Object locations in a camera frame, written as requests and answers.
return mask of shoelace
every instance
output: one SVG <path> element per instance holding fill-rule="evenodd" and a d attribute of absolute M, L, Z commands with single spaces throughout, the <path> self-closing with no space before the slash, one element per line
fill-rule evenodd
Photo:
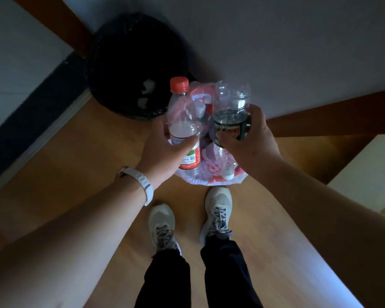
<path fill-rule="evenodd" d="M 212 214 L 211 226 L 209 229 L 210 233 L 224 233 L 229 237 L 232 235 L 232 231 L 227 227 L 227 209 L 220 209 L 219 207 L 214 207 Z"/>
<path fill-rule="evenodd" d="M 157 227 L 155 230 L 155 234 L 157 236 L 157 251 L 168 248 L 177 248 L 174 240 L 172 239 L 174 237 L 174 231 L 168 229 L 167 225 Z"/>

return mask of red bottle cap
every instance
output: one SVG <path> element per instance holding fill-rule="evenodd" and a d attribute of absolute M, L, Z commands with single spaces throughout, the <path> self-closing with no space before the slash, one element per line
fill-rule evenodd
<path fill-rule="evenodd" d="M 188 79 L 186 77 L 173 77 L 169 81 L 171 92 L 181 94 L 188 92 Z"/>

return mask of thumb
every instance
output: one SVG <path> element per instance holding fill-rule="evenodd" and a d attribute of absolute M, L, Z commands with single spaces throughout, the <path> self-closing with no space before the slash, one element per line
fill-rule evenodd
<path fill-rule="evenodd" d="M 182 142 L 180 142 L 178 145 L 175 145 L 174 147 L 180 155 L 186 155 L 194 148 L 194 146 L 198 142 L 198 139 L 199 138 L 197 135 L 193 135 L 184 139 Z"/>
<path fill-rule="evenodd" d="M 234 153 L 237 140 L 233 138 L 231 134 L 219 130 L 216 133 L 216 136 L 223 147 L 225 147 L 230 153 Z"/>

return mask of green label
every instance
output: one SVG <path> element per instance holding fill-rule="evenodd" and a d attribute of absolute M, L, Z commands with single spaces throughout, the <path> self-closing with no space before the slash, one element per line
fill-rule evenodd
<path fill-rule="evenodd" d="M 221 124 L 219 122 L 214 121 L 214 144 L 216 144 L 221 148 L 224 148 L 220 144 L 220 141 L 216 136 L 216 133 L 219 130 L 232 134 L 232 137 L 234 137 L 237 140 L 243 140 L 245 138 L 246 128 L 247 128 L 246 120 L 235 124 Z"/>

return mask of forearm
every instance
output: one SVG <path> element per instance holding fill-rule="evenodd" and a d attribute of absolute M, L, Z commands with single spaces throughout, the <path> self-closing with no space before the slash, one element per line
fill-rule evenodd
<path fill-rule="evenodd" d="M 384 307 L 385 217 L 280 158 L 253 172 L 361 303 Z"/>
<path fill-rule="evenodd" d="M 5 247 L 0 307 L 82 307 L 145 199 L 141 185 L 123 177 Z"/>

